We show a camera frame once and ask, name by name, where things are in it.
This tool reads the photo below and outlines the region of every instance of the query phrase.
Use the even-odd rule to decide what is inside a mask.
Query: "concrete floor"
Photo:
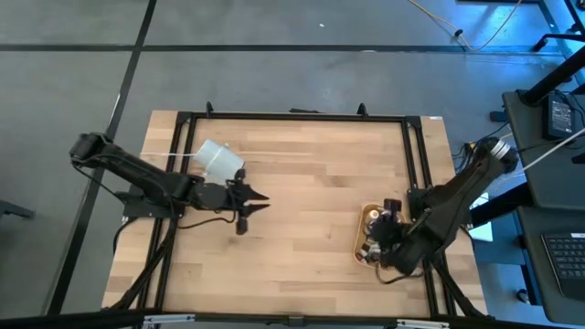
[[[489,38],[511,8],[421,2],[457,22],[474,44]],[[560,2],[547,3],[559,28],[572,24]],[[0,3],[0,44],[133,44],[147,4],[5,0]],[[522,5],[493,45],[529,46],[548,31],[538,7]],[[454,45],[407,0],[159,1],[146,44]],[[78,133],[107,126],[129,58],[129,52],[0,51],[0,199],[37,211],[34,220],[0,220],[1,318],[43,310],[86,185],[70,168],[68,150]],[[499,126],[487,120],[487,113],[500,109],[502,92],[529,88],[562,60],[461,53],[143,53],[116,143],[136,153],[150,111],[202,110],[206,101],[217,111],[295,107],[331,113],[355,112],[364,102],[370,113],[443,116],[455,151]],[[563,86],[575,87],[574,82]],[[127,188],[112,175],[104,183],[114,190]],[[117,200],[99,193],[64,312],[100,308],[121,213]],[[505,279],[504,270],[480,266],[490,314],[547,324],[542,308],[514,297],[524,284],[519,267]]]

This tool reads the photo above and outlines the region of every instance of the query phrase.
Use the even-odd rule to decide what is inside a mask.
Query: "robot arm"
[[[432,260],[444,251],[461,224],[469,222],[470,205],[497,177],[514,171],[517,163],[516,150],[502,140],[487,138],[476,146],[472,163],[447,184],[411,194],[410,212],[418,220],[392,251],[393,266],[411,274],[424,257]]]
[[[205,183],[196,175],[167,173],[126,153],[101,133],[83,133],[69,151],[76,167],[104,168],[139,187],[144,198],[161,207],[190,206],[199,210],[230,210],[238,214],[237,234],[248,230],[248,216],[268,205],[245,205],[248,200],[267,200],[243,183],[245,171],[236,173],[226,186]]]

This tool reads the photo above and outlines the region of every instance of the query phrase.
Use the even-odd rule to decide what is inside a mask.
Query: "white plastic cup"
[[[205,166],[205,175],[211,176],[214,183],[225,184],[244,166],[244,160],[229,150],[227,145],[218,145],[205,140],[193,158]]]

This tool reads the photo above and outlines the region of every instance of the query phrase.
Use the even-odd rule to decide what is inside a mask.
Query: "floor tile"
[[[419,0],[483,44],[511,5]],[[170,0],[159,2],[147,44],[456,45],[417,7],[385,0]],[[492,45],[532,45],[549,32],[537,5],[521,5]]]
[[[0,317],[41,312],[87,184],[69,149],[106,127],[127,60],[0,53],[0,199],[37,211],[0,220]]]
[[[134,44],[148,0],[4,0],[0,43]]]

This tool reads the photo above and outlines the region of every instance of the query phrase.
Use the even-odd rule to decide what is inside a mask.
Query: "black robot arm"
[[[380,221],[372,235],[379,242],[380,266],[395,267],[411,275],[423,259],[429,260],[465,315],[483,317],[465,298],[439,255],[454,240],[462,224],[469,222],[469,207],[500,175],[516,168],[516,150],[497,138],[477,144],[473,160],[443,186],[409,191],[409,210],[414,224]]]
[[[392,251],[392,265],[411,274],[419,262],[444,251],[454,240],[461,224],[469,222],[470,205],[500,175],[516,168],[514,149],[504,141],[487,138],[479,143],[473,161],[443,186],[435,186],[409,198],[410,213],[416,222]]]
[[[245,171],[239,170],[226,186],[205,183],[203,177],[167,173],[126,153],[101,133],[83,133],[69,151],[76,167],[104,168],[139,187],[144,198],[160,207],[189,206],[200,210],[229,210],[238,214],[237,233],[247,231],[248,216],[268,205],[245,205],[248,200],[267,200],[243,183]]]

